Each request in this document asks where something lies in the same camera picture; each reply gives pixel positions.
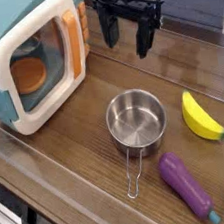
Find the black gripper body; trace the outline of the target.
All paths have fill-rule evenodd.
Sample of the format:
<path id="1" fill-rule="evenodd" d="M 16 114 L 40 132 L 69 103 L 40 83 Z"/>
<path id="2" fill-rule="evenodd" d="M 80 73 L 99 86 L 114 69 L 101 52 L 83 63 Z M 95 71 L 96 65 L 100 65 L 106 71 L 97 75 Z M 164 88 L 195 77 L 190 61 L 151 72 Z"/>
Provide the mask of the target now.
<path id="1" fill-rule="evenodd" d="M 117 18 L 137 22 L 140 17 L 147 17 L 155 28 L 161 26 L 161 8 L 164 0 L 94 0 L 93 2 L 95 9 L 98 3 L 103 4 L 109 7 Z"/>

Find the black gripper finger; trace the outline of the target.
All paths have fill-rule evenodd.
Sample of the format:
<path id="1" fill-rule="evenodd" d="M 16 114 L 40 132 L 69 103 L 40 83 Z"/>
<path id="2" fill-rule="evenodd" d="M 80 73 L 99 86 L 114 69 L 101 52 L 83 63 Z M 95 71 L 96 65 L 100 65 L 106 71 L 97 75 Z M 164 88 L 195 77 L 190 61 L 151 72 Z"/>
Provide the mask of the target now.
<path id="1" fill-rule="evenodd" d="M 155 26 L 151 19 L 140 17 L 138 20 L 138 31 L 136 33 L 136 49 L 140 59 L 146 58 L 148 51 L 153 45 Z"/>
<path id="2" fill-rule="evenodd" d="M 105 43 L 111 49 L 116 45 L 120 37 L 118 18 L 109 7 L 103 4 L 98 3 L 96 9 Z"/>

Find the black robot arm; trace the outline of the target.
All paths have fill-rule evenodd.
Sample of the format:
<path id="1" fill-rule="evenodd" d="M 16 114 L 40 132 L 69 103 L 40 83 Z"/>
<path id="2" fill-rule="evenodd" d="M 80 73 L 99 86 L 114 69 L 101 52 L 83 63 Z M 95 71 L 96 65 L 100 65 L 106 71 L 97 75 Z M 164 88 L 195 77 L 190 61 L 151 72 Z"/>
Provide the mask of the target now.
<path id="1" fill-rule="evenodd" d="M 155 30 L 161 27 L 162 4 L 164 0 L 94 0 L 94 9 L 105 43 L 111 49 L 116 46 L 119 36 L 118 19 L 137 23 L 136 54 L 146 58 L 153 45 Z"/>

